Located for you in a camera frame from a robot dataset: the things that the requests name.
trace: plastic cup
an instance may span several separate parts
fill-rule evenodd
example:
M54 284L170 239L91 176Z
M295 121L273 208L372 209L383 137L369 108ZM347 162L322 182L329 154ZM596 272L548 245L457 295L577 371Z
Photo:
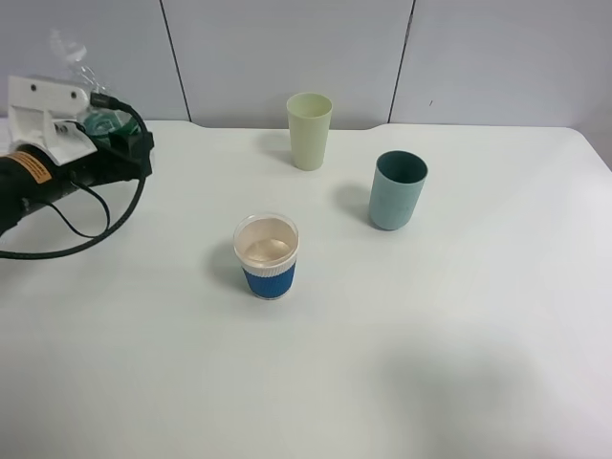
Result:
M295 166L319 169L325 157L332 101L321 94L296 94L287 100L287 113Z
M376 161L370 194L370 219L382 230L398 230L412 216L425 178L427 165L407 151L389 151Z

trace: blue paper cup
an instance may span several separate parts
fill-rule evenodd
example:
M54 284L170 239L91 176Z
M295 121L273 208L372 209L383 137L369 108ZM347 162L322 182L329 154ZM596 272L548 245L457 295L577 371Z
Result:
M298 247L294 222L274 213L245 218L233 235L233 248L249 287L263 299L277 299L289 291Z

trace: cup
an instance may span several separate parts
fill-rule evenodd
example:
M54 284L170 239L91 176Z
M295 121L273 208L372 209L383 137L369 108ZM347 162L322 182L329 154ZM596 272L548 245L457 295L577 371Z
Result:
M376 161L374 184L370 194L370 219L382 230L398 230L412 216L427 165L407 151L389 151Z
M287 113L295 166L319 169L325 156L332 101L321 94L296 94L287 100Z
M294 281L299 237L294 222L274 213L245 218L233 235L233 247L255 296L277 299Z

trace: cup rim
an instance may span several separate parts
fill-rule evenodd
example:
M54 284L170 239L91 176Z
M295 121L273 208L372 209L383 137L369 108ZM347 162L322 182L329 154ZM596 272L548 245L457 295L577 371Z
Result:
M294 100L295 98L301 98L304 96L317 96L319 98L325 99L325 101L329 102L329 110L327 110L324 114L318 115L316 117L304 117L303 115L299 115L298 113L296 113L295 111L289 108L289 104L291 103L292 100ZM332 113L333 109L334 109L334 103L332 102L332 100L324 96L323 94L319 94L319 93L309 93L309 92L297 93L297 94L293 94L290 98L287 99L287 111L291 113L294 117L302 118L304 120L318 120L319 118L326 117L330 113Z
M423 177L421 177L419 180L416 180L414 182L398 182L397 180L393 180L387 177L387 175L381 171L380 162L384 157L391 155L393 153L402 153L403 155L409 156L412 159L416 159L418 162L420 162L425 168L425 174L423 175ZM415 155L414 153L410 153L409 151L405 151L405 150L390 150L390 151L386 151L382 153L381 156L379 156L378 159L376 160L376 170L378 170L381 173L381 176L385 178L386 180L388 180L389 182L396 184L396 185L404 185L404 186L411 186L411 185L419 184L420 182L422 182L424 179L427 178L427 175L429 175L429 167L427 167L427 163L425 162L425 160Z
M259 220L279 220L283 223L286 223L287 225L289 225L289 227L291 228L291 230L294 232L295 234L295 239L296 239L296 244L295 247L292 248L292 250L287 253L286 255L282 256L281 258L277 258L273 261L270 262L264 262L264 263L252 263L251 261L249 261L248 259L245 259L244 257L242 257L240 255L240 253L238 252L238 249L236 249L236 240L238 238L238 236L240 235L240 233L243 231L244 228L246 228L248 225L250 225L253 222L257 222ZM244 218L236 227L236 229L233 232L233 251L236 254L236 256L238 257L238 259L244 263L247 266L251 266L254 268L277 268L280 265L282 265L283 263L285 263L287 260L289 260L292 256L295 256L295 254L297 253L297 249L299 249L299 232L297 231L297 226L295 225L295 223L286 215L283 215L281 213L274 213L274 212L262 212L262 213L254 213L253 215L249 215L248 217Z

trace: teal cup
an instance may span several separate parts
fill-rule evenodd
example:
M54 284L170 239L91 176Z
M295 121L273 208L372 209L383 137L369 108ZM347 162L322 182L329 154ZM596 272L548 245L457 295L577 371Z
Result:
M427 176L425 161L407 151L389 151L376 161L370 219L382 230L398 230L412 216Z

